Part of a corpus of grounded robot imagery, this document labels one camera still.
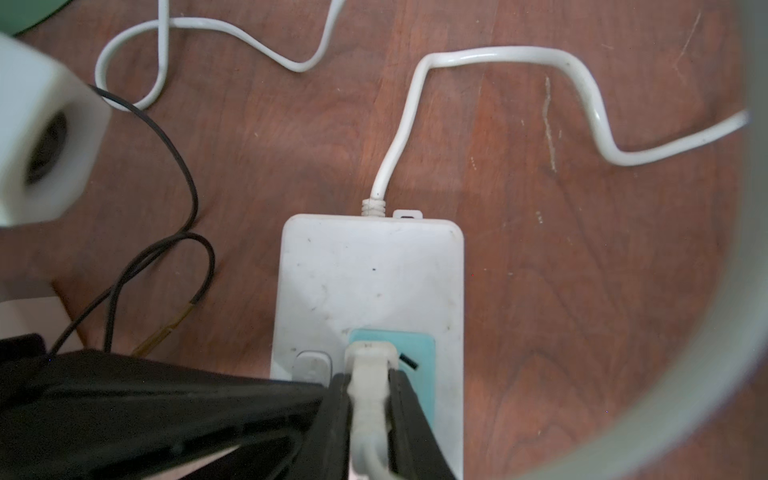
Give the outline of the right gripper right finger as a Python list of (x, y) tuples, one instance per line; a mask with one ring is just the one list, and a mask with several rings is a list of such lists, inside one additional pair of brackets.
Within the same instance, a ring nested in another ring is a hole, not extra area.
[(389, 466), (404, 479), (455, 479), (407, 375), (390, 369)]

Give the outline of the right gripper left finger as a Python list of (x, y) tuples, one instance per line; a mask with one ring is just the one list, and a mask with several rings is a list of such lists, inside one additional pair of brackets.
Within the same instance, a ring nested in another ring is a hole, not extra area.
[(329, 386), (1, 343), (5, 479), (138, 479), (212, 456), (201, 479), (345, 479), (349, 402)]

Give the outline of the white power strip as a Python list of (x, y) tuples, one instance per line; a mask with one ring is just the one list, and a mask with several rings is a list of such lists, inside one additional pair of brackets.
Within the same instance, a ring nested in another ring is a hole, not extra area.
[(464, 236), (447, 220), (297, 214), (282, 231), (270, 375), (327, 384), (355, 341), (392, 343), (464, 473)]

